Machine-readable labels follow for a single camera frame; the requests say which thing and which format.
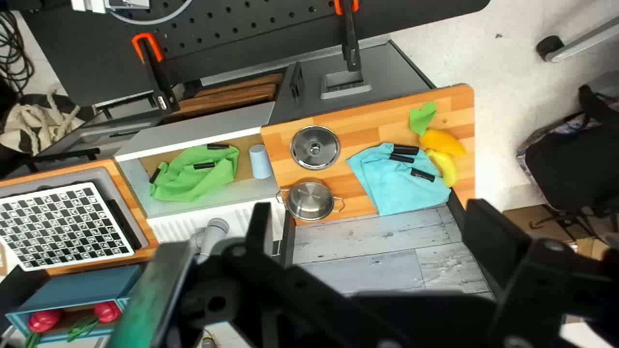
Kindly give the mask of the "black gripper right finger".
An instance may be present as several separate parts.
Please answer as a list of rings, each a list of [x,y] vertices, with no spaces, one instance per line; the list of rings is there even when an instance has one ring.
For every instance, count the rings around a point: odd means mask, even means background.
[[[532,244],[530,237],[486,200],[461,204],[457,196],[451,196],[447,208],[490,293],[501,299]]]

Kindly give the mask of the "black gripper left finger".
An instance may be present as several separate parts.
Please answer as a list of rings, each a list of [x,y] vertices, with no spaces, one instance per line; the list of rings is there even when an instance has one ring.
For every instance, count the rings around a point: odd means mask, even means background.
[[[225,248],[221,264],[254,302],[286,304],[294,295],[294,279],[290,268],[269,254],[271,215],[269,204],[256,204],[246,237]]]

